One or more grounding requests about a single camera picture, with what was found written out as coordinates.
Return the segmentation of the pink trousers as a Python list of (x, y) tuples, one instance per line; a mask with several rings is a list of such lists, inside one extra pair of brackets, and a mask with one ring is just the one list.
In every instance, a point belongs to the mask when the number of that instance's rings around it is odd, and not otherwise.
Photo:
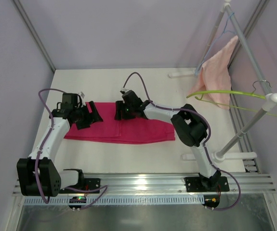
[(171, 124), (158, 120), (135, 118), (115, 120), (114, 103), (95, 103), (103, 122), (96, 122), (90, 128), (78, 130), (74, 124), (65, 139), (117, 144), (150, 144), (175, 140)]

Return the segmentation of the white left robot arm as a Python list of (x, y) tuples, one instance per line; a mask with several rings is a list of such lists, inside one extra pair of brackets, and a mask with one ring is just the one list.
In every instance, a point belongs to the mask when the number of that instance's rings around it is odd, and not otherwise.
[(95, 103), (86, 103), (82, 92), (63, 92), (61, 101), (48, 113), (49, 123), (39, 144), (16, 165), (22, 195), (40, 196), (45, 202), (61, 191), (85, 191), (86, 181), (81, 169), (59, 171), (54, 161), (62, 140), (72, 127), (80, 130), (103, 121)]

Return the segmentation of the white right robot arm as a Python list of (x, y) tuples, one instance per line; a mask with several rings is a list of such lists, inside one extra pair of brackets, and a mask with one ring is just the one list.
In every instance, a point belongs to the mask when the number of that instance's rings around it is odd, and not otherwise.
[(171, 124), (179, 138), (190, 147), (198, 165), (198, 185), (205, 191), (216, 190), (221, 177), (220, 170), (212, 163), (206, 147), (210, 138), (210, 126), (194, 109), (185, 104), (181, 108), (159, 106), (150, 100), (142, 101), (133, 90), (122, 89), (122, 100), (116, 102), (116, 120), (143, 118)]

